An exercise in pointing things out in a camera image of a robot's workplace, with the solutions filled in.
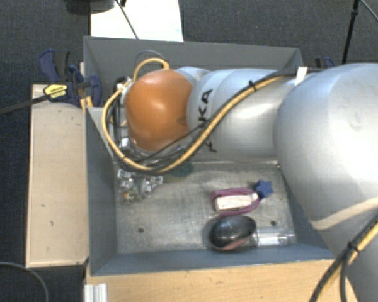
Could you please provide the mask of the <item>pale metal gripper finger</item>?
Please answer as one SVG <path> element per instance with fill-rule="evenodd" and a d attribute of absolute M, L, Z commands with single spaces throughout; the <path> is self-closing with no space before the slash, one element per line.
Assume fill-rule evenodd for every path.
<path fill-rule="evenodd" d="M 132 204 L 137 201 L 138 188 L 135 184 L 121 187 L 119 190 L 120 199 L 123 204 Z"/>
<path fill-rule="evenodd" d="M 141 198 L 142 199 L 150 198 L 152 196 L 152 192 L 153 192 L 155 187 L 156 187 L 156 185 L 154 185 L 154 184 L 147 184 L 147 183 L 141 184 L 140 185 Z"/>

